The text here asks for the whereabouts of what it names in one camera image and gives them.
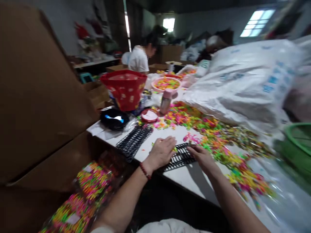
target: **woman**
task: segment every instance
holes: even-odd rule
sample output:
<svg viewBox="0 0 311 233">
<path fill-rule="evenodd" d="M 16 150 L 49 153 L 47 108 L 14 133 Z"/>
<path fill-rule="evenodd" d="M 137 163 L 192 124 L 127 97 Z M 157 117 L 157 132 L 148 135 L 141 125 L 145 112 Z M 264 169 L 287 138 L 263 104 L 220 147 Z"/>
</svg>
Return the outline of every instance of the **woman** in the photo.
<svg viewBox="0 0 311 233">
<path fill-rule="evenodd" d="M 148 58 L 156 53 L 157 37 L 150 34 L 143 45 L 136 45 L 129 57 L 129 70 L 142 74 L 149 73 Z"/>
<path fill-rule="evenodd" d="M 123 233 L 131 221 L 140 193 L 152 173 L 168 164 L 174 155 L 174 137 L 157 139 L 151 152 L 139 168 L 124 183 L 115 194 L 107 208 L 92 226 L 91 233 Z M 214 188 L 218 202 L 229 220 L 234 232 L 267 233 L 269 230 L 254 215 L 244 203 L 228 179 L 222 174 L 209 152 L 200 146 L 187 147 L 187 150 L 199 162 L 203 172 L 208 176 Z M 192 228 L 187 223 L 167 219 L 160 222 L 148 223 L 138 233 L 203 233 Z"/>
</svg>

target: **ceiling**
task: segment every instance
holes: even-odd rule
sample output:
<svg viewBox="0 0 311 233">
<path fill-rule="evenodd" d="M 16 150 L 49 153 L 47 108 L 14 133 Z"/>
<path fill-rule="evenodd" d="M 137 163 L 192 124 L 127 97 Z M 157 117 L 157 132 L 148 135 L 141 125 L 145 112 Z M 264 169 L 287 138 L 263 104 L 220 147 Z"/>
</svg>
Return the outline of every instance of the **ceiling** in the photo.
<svg viewBox="0 0 311 233">
<path fill-rule="evenodd" d="M 277 0 L 131 0 L 152 13 L 177 14 L 276 3 Z"/>
</svg>

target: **hand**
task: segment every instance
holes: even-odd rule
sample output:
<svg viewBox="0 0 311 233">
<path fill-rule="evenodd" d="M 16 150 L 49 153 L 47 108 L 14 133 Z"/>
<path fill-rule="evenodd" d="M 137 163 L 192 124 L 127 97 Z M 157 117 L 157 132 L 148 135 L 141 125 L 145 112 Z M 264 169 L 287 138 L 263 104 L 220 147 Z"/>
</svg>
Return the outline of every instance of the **hand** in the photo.
<svg viewBox="0 0 311 233">
<path fill-rule="evenodd" d="M 143 167 L 148 175 L 155 170 L 168 164 L 175 154 L 172 151 L 176 145 L 175 137 L 168 136 L 166 139 L 158 138 L 152 147 L 148 157 L 143 161 Z"/>
<path fill-rule="evenodd" d="M 206 149 L 198 145 L 192 145 L 191 147 L 187 147 L 187 150 L 198 161 L 200 167 L 206 175 L 208 175 L 208 173 L 222 174 L 220 168 L 215 163 L 210 152 L 208 152 Z"/>
</svg>

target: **storage room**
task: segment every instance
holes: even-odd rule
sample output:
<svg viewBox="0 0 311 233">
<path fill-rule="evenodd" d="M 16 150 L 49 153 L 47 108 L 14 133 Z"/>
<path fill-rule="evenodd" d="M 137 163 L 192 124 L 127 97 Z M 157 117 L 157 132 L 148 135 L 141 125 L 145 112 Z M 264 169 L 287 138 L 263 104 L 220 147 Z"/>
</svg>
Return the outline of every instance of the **storage room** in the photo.
<svg viewBox="0 0 311 233">
<path fill-rule="evenodd" d="M 310 15 L 0 0 L 1 232 L 310 232 Z"/>
</svg>

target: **blue stool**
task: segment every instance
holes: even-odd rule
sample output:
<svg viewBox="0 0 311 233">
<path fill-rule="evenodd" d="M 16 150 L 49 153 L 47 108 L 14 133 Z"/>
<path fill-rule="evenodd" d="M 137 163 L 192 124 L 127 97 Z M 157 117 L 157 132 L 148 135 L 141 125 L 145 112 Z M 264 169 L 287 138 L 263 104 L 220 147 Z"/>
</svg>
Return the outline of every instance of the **blue stool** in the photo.
<svg viewBox="0 0 311 233">
<path fill-rule="evenodd" d="M 94 82 L 94 79 L 90 73 L 85 72 L 80 74 L 80 80 L 83 84 L 88 83 L 85 78 L 90 79 L 91 82 Z"/>
</svg>

